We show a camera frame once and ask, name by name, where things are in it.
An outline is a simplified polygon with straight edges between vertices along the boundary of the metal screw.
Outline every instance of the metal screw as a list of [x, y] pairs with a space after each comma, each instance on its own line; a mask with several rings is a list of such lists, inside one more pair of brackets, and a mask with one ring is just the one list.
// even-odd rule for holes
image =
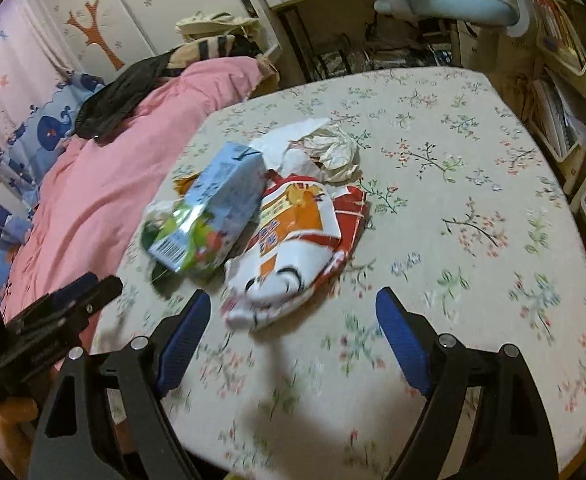
[[450, 334], [442, 334], [439, 336], [439, 344], [441, 344], [444, 348], [452, 348], [457, 343], [457, 339], [455, 336]]
[[504, 353], [508, 357], [517, 357], [519, 355], [519, 348], [509, 343], [507, 345], [504, 345]]
[[133, 350], [141, 350], [142, 348], [146, 348], [147, 345], [148, 338], [143, 335], [139, 335], [131, 341], [131, 348]]
[[81, 346], [76, 346], [75, 348], [71, 348], [71, 351], [68, 352], [68, 357], [70, 357], [73, 361], [79, 359], [84, 355], [84, 349]]

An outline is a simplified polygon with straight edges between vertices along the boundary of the tree decal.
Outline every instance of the tree decal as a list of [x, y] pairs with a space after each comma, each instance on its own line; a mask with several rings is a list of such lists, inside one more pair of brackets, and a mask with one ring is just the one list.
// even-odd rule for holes
[[89, 2], [86, 2], [85, 4], [86, 10], [88, 10], [90, 14], [90, 27], [84, 27], [80, 22], [78, 22], [76, 17], [73, 16], [72, 11], [69, 12], [71, 17], [68, 19], [66, 24], [72, 25], [86, 35], [86, 45], [98, 45], [104, 51], [104, 54], [108, 56], [108, 59], [113, 64], [115, 70], [119, 70], [124, 66], [124, 62], [122, 62], [118, 55], [115, 54], [106, 44], [106, 41], [104, 41], [104, 38], [102, 38], [102, 33], [97, 26], [97, 7], [99, 4], [99, 0], [95, 0], [95, 3], [92, 5]]

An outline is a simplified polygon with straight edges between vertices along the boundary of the white tablecloth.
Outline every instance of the white tablecloth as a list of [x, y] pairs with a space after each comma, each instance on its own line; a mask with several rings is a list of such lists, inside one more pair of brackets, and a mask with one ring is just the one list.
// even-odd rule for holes
[[[226, 140], [311, 116], [357, 141], [371, 218], [332, 288], [258, 334], [227, 332], [222, 282], [207, 286], [212, 320], [164, 401], [183, 445], [257, 479], [383, 478], [424, 403], [375, 318], [375, 294], [388, 285], [439, 333], [521, 348], [566, 465], [586, 433], [586, 257], [553, 173], [483, 75], [366, 73], [227, 108], [184, 149], [156, 200], [174, 199], [172, 180], [202, 170]], [[93, 352], [150, 334], [196, 288], [185, 280], [159, 298], [138, 234]], [[446, 474], [462, 459], [476, 399], [470, 392]]]

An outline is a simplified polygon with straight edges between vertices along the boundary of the barcode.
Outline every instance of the barcode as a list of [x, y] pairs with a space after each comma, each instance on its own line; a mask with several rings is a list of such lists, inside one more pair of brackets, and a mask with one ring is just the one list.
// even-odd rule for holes
[[182, 262], [186, 249], [176, 244], [169, 238], [164, 238], [155, 249], [158, 256], [170, 261], [175, 265], [179, 265]]

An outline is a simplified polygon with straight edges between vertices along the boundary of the blue pillow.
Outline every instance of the blue pillow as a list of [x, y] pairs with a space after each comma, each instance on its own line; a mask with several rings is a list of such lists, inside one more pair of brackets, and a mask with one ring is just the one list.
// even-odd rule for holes
[[73, 134], [83, 102], [103, 87], [102, 78], [69, 72], [51, 100], [42, 107], [31, 107], [30, 117], [9, 137], [7, 146], [0, 148], [0, 164], [18, 178], [11, 185], [31, 206], [39, 200], [44, 176], [64, 152], [63, 141]]

